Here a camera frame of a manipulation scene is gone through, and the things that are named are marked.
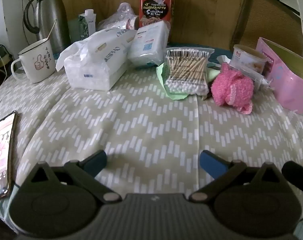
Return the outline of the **pink knitted toy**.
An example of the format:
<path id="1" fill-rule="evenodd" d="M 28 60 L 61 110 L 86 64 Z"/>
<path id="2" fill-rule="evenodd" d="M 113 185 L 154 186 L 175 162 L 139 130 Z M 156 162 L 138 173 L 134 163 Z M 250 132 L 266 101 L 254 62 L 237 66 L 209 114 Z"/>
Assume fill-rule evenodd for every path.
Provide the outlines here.
<path id="1" fill-rule="evenodd" d="M 223 63 L 220 73 L 211 85 L 211 93 L 216 105 L 229 105 L 242 114 L 251 114 L 254 83 L 251 78 Z"/>

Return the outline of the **patterned beige tablecloth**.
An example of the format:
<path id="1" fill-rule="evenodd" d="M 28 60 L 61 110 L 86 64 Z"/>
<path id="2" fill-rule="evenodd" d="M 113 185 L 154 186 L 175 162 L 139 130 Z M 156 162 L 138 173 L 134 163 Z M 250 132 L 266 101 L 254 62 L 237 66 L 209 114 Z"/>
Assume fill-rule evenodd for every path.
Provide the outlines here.
<path id="1" fill-rule="evenodd" d="M 109 164 L 97 179 L 119 194 L 190 194 L 210 183 L 199 167 L 209 150 L 249 166 L 303 165 L 303 116 L 284 109 L 272 91 L 254 95 L 244 115 L 211 99 L 166 96 L 155 70 L 126 72 L 107 92 L 73 89 L 63 70 L 32 84 L 23 71 L 0 87 L 0 118 L 17 111 L 14 176 L 33 166 L 61 166 L 104 150 Z"/>

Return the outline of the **smartphone with lit screen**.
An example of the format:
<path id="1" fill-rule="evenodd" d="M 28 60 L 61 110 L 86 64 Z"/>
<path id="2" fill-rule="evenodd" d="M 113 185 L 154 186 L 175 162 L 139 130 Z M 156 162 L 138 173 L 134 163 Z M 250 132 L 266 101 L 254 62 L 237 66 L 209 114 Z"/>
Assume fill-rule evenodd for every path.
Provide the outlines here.
<path id="1" fill-rule="evenodd" d="M 0 119 L 0 199 L 11 191 L 13 179 L 13 148 L 17 111 Z"/>

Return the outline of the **pink tin box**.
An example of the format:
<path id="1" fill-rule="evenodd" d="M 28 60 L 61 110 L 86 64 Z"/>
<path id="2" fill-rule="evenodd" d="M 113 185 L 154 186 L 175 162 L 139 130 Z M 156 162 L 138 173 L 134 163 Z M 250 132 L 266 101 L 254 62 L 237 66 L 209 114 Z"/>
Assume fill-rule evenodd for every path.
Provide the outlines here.
<path id="1" fill-rule="evenodd" d="M 303 57 L 265 38 L 256 50 L 267 58 L 263 75 L 282 107 L 303 116 Z"/>

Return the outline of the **cotton swab bag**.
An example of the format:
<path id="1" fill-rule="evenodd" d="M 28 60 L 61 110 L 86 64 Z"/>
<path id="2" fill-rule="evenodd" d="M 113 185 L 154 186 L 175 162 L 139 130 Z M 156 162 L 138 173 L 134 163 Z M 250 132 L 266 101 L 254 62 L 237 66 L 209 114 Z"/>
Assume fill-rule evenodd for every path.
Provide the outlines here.
<path id="1" fill-rule="evenodd" d="M 167 48 L 165 88 L 172 94 L 206 98 L 209 93 L 207 63 L 214 51 L 212 48 Z"/>

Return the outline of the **large white tissue pack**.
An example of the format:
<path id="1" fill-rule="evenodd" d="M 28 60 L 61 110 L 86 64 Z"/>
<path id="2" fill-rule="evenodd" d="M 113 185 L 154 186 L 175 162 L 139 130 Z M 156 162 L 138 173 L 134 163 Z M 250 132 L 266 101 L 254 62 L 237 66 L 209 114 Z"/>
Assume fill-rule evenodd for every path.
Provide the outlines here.
<path id="1" fill-rule="evenodd" d="M 119 28 L 97 31 L 62 51 L 56 70 L 65 70 L 72 88 L 108 91 L 128 69 L 127 54 L 136 33 Z"/>

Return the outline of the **round paper cup container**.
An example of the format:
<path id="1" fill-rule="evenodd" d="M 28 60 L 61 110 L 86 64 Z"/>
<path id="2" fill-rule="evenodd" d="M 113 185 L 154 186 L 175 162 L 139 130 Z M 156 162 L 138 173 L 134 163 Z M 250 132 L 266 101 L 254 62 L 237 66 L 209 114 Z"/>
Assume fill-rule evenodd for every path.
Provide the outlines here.
<path id="1" fill-rule="evenodd" d="M 244 45 L 235 44 L 230 64 L 234 67 L 247 67 L 262 74 L 267 58 L 262 53 Z"/>

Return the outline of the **white enamel mug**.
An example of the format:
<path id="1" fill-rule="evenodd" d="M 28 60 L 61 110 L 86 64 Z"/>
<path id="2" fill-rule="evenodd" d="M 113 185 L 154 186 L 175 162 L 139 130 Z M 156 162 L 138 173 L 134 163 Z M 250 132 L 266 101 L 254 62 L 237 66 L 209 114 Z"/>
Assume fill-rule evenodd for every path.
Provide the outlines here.
<path id="1" fill-rule="evenodd" d="M 31 83 L 39 83 L 50 77 L 56 70 L 52 47 L 48 38 L 36 41 L 18 53 L 19 58 L 12 62 L 11 73 L 14 79 L 20 81 L 14 65 L 21 62 L 24 72 Z"/>

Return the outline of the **small white tissue pack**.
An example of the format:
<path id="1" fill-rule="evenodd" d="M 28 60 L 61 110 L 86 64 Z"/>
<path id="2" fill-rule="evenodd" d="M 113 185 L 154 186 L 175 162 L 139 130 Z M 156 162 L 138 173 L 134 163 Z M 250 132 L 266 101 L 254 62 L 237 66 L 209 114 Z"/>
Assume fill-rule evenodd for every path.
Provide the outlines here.
<path id="1" fill-rule="evenodd" d="M 138 29 L 128 59 L 134 67 L 159 66 L 164 62 L 170 29 L 159 21 Z"/>

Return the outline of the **green white carton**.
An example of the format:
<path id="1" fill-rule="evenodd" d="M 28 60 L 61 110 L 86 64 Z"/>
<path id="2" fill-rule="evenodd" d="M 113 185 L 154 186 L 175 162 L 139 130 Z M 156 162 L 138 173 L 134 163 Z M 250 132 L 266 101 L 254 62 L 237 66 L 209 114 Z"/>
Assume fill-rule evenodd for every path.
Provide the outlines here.
<path id="1" fill-rule="evenodd" d="M 86 9 L 78 15 L 79 33 L 82 40 L 96 32 L 96 14 L 93 9 Z"/>

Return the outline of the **steel thermos jug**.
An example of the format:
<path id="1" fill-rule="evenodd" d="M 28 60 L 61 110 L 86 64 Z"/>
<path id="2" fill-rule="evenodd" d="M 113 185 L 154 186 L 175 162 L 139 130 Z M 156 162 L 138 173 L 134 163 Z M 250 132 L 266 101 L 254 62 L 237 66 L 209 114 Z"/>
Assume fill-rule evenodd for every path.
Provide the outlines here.
<path id="1" fill-rule="evenodd" d="M 33 14 L 34 23 L 29 20 L 29 7 L 36 2 Z M 38 40 L 49 38 L 54 56 L 58 56 L 71 45 L 67 14 L 62 0 L 30 0 L 23 13 L 27 30 Z"/>

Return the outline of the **clear plastic bag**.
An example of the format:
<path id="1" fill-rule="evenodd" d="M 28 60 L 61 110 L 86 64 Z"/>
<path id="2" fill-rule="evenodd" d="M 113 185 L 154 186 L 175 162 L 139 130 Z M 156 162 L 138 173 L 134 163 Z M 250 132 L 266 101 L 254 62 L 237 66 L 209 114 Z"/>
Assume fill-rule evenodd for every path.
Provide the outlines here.
<path id="1" fill-rule="evenodd" d="M 114 14 L 98 23 L 96 31 L 110 28 L 122 30 L 137 30 L 139 28 L 139 17 L 134 13 L 129 3 L 121 3 Z"/>

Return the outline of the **red snack box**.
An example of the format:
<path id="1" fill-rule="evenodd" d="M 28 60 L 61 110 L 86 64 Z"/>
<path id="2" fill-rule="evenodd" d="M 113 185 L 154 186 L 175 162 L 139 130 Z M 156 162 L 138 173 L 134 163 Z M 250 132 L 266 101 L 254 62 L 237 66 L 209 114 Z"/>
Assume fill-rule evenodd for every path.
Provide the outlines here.
<path id="1" fill-rule="evenodd" d="M 173 21 L 174 0 L 140 0 L 139 26 L 167 21 Z"/>

